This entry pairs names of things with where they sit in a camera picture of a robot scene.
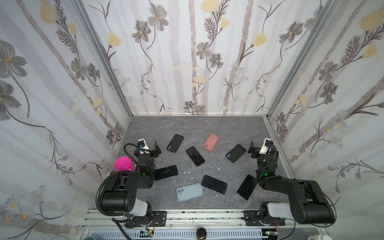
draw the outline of black smartphone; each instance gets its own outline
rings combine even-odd
[[[204,176],[201,185],[221,194],[225,194],[227,191],[227,184],[225,182],[217,180],[216,178],[212,178],[208,175]]]
[[[167,150],[171,152],[176,152],[179,149],[180,144],[183,140],[183,136],[175,134],[175,136],[173,136],[172,140],[168,144]]]
[[[246,151],[247,150],[243,146],[238,144],[232,148],[232,150],[229,151],[229,153],[227,153],[225,156],[229,161],[236,162]]]
[[[178,175],[179,172],[177,171],[177,166],[173,165],[170,167],[164,167],[160,169],[155,170],[155,180],[161,180],[168,177],[173,177]]]
[[[248,200],[257,185],[256,178],[248,175],[237,190],[237,194]]]
[[[185,152],[188,154],[188,156],[195,163],[196,167],[205,163],[204,158],[200,155],[200,153],[197,151],[197,149],[195,147],[190,147]]]

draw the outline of floral wallpaper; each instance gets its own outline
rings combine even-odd
[[[298,178],[337,202],[338,240],[382,238],[383,64],[383,2],[343,0],[270,116]]]
[[[326,1],[82,0],[134,114],[266,114]]]
[[[128,124],[70,2],[0,3],[0,232],[75,239]]]

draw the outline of gray marble floor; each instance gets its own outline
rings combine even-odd
[[[220,136],[212,152],[202,147],[210,133]],[[184,136],[184,140],[176,153],[166,149],[175,134]],[[159,208],[258,208],[264,201],[288,201],[287,196],[261,189],[256,186],[249,200],[237,194],[237,189],[250,174],[255,177],[257,168],[255,159],[245,153],[235,163],[230,162],[225,154],[237,144],[248,150],[251,140],[255,146],[262,145],[265,137],[269,137],[262,117],[237,116],[134,116],[128,126],[122,145],[127,142],[137,143],[145,138],[149,147],[154,149],[156,140],[162,154],[155,158],[156,168],[177,165],[179,174],[175,177],[155,181],[151,189],[138,189],[137,198],[148,201],[155,209]],[[185,150],[195,146],[205,163],[196,167]],[[134,148],[128,147],[133,154]],[[123,149],[118,156],[124,156]],[[281,164],[276,174],[286,176]],[[194,183],[201,183],[204,175],[217,178],[228,184],[225,195],[208,188],[204,195],[195,199],[178,202],[176,189]]]

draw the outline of cable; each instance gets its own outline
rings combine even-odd
[[[294,225],[293,225],[293,230],[292,230],[292,232],[291,232],[288,236],[286,236],[285,238],[282,238],[282,239],[280,239],[280,240],[289,238],[289,237],[293,234],[293,231],[295,230],[295,228],[296,228],[296,221],[295,221],[295,223],[294,223]]]
[[[139,151],[140,151],[140,148],[137,146],[137,145],[135,145],[135,144],[133,144],[133,143],[126,143],[125,145],[124,145],[124,147],[122,148],[123,149],[123,151],[124,151],[124,153],[125,153],[125,155],[127,155],[132,161],[134,161],[134,163],[135,163],[135,165],[136,165],[136,167],[135,167],[135,171],[137,171],[137,168],[139,167],[138,165],[137,165],[137,161],[127,152],[127,149],[126,149],[126,147],[128,146],[128,145],[130,145],[130,146],[134,146],[134,147],[136,147]]]
[[[132,239],[130,239],[130,237],[127,235],[127,233],[123,230],[123,228],[121,227],[121,225],[120,225],[118,222],[115,222],[115,223],[116,223],[116,225],[119,227],[119,229],[120,229],[121,233],[124,235],[124,237],[125,237],[126,239],[128,239],[128,240],[132,240]]]

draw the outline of pink phone case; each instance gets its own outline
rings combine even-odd
[[[220,137],[217,136],[214,133],[211,133],[205,143],[203,144],[203,148],[207,149],[208,151],[213,151],[214,147],[216,146],[216,143]]]

